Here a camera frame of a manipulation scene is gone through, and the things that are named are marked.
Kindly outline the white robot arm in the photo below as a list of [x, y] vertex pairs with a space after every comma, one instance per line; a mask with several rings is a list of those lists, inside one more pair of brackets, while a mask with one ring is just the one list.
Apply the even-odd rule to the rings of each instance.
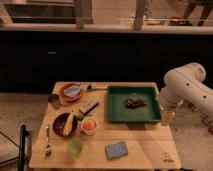
[[165, 86], [157, 96], [162, 107], [161, 125], [168, 126], [184, 100], [205, 114], [213, 114], [213, 89], [203, 84], [206, 70], [199, 63], [189, 63], [169, 70], [164, 75]]

